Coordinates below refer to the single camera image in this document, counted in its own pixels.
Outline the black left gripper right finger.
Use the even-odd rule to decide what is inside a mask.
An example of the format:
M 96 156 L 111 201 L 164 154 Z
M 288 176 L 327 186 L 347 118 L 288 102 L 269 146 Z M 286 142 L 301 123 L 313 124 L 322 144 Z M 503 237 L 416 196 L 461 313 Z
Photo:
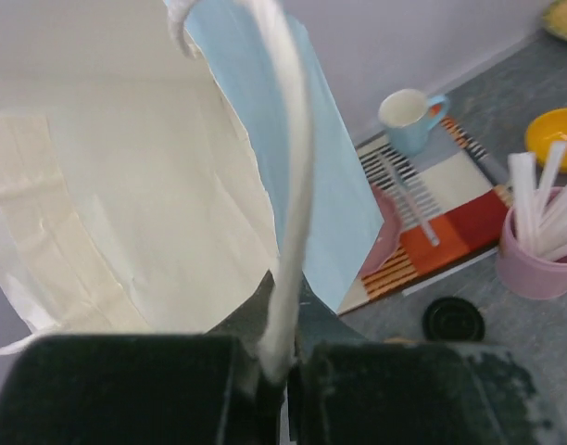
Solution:
M 533 374 L 481 343 L 321 343 L 288 406 L 298 444 L 561 443 Z

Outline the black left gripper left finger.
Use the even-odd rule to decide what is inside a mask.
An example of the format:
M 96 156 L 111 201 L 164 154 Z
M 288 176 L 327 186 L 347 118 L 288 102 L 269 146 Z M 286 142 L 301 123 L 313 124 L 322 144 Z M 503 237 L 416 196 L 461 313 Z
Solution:
M 0 444 L 276 444 L 254 377 L 235 337 L 44 337 L 0 391 Z

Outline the light blue paper bag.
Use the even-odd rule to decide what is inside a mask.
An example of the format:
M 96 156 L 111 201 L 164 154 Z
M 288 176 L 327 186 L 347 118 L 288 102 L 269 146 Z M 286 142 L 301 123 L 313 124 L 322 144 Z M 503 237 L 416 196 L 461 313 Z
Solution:
M 277 1 L 0 1 L 0 287 L 38 337 L 337 309 L 383 217 Z

